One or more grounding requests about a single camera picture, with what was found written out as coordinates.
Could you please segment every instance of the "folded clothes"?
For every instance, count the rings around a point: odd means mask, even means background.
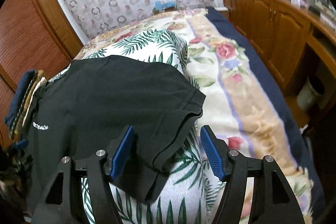
[[[19,83],[17,84],[17,89],[16,92],[13,96],[13,99],[10,103],[9,107],[9,113],[8,115],[4,118],[4,123],[8,128],[10,129],[14,119],[19,111],[20,105],[22,103],[22,100],[24,98],[24,95],[27,91],[27,88],[32,81],[32,79],[35,76],[35,70],[31,69],[24,73],[24,75],[21,77]]]
[[[43,70],[35,71],[34,78],[31,80],[29,86],[26,89],[25,95],[21,101],[20,107],[16,113],[15,119],[9,130],[9,134],[12,140],[14,141],[17,141],[20,136],[22,122],[23,122],[24,116],[26,115],[26,111],[27,111],[31,96],[38,82],[41,81],[44,75],[45,75],[45,72]]]
[[[202,115],[205,95],[173,66],[123,56],[73,60],[67,73],[33,96],[23,136],[33,156],[34,210],[63,156],[87,158],[105,149],[126,124],[136,141],[120,189],[153,202],[167,181],[168,160]]]
[[[29,107],[30,107],[30,105],[31,105],[31,103],[32,103],[34,93],[37,91],[37,89],[38,89],[40,86],[44,85],[46,82],[47,82],[46,78],[45,78],[45,77],[42,77],[41,80],[37,83],[36,87],[34,88],[33,93],[31,94],[31,96],[28,95],[27,100],[26,100],[25,105],[24,105],[25,116],[24,116],[23,121],[22,121],[22,126],[25,125],[25,121],[26,121],[26,119],[27,119],[27,115],[28,115]]]

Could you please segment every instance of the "shelf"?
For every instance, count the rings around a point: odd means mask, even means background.
[[[336,47],[329,40],[308,37],[307,44],[316,52],[321,61],[336,78]]]
[[[299,128],[304,127],[309,121],[310,117],[307,113],[299,108],[296,102],[296,96],[291,95],[285,97],[285,101],[292,112],[292,115]]]

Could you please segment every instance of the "stack of folded clothes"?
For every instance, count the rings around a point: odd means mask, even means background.
[[[20,136],[33,94],[47,82],[44,75],[43,70],[31,69],[22,76],[17,85],[16,93],[9,107],[9,113],[4,118],[4,122],[9,128],[10,137],[14,141],[17,141]]]

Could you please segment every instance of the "wooden louvered door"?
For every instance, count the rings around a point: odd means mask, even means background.
[[[8,130],[3,119],[22,75],[33,68],[44,70],[49,79],[70,61],[36,0],[5,1],[0,9],[0,130],[4,139]]]

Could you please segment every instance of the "navy blue blanket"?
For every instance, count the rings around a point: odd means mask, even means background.
[[[299,128],[292,117],[277,83],[268,72],[264,63],[254,51],[248,40],[239,34],[235,27],[220,12],[216,11],[212,7],[207,7],[207,9],[209,10],[209,13],[206,17],[213,25],[215,25],[219,33],[224,37],[234,39],[241,47],[245,48],[245,54],[250,60],[249,63],[251,71],[259,80],[260,85],[278,112],[279,117],[283,120],[292,155],[299,166],[308,168],[309,178],[314,182],[314,186],[311,191],[311,205],[313,209],[313,219],[317,219],[325,208],[322,185],[319,177],[317,176],[313,162],[310,159],[303,138],[301,137]]]

